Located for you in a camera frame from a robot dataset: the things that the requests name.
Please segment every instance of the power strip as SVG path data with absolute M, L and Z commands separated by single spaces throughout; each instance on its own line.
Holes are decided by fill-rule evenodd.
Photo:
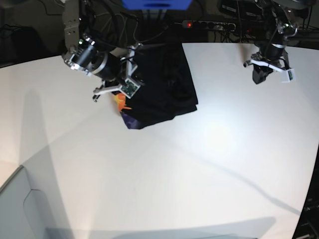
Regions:
M 214 31 L 235 31 L 236 30 L 236 24 L 220 22 L 220 21 L 184 20 L 182 22 L 182 26 L 183 28 L 209 29 Z

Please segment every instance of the black fabric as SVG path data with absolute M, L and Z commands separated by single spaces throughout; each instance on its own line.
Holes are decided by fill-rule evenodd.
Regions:
M 126 99 L 131 109 L 122 112 L 139 122 L 137 128 L 197 110 L 196 91 L 181 44 L 144 50 L 136 53 L 134 61 L 145 85 L 132 99 Z

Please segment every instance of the blue box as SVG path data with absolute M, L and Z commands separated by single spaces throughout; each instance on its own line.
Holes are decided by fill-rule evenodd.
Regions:
M 129 10 L 175 9 L 186 10 L 192 0 L 122 0 Z

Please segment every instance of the white table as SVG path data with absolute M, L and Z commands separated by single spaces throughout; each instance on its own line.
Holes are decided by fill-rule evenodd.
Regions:
M 128 130 L 99 79 L 60 57 L 0 69 L 0 156 L 46 193 L 76 239 L 290 239 L 319 143 L 319 52 L 288 48 L 298 80 L 255 85 L 253 45 L 185 44 L 194 113 Z

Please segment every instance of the orange object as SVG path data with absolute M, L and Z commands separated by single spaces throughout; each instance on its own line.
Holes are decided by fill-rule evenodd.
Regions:
M 122 112 L 123 109 L 131 110 L 132 108 L 126 106 L 126 96 L 123 93 L 119 93 L 114 96 L 115 102 L 118 105 L 119 112 Z

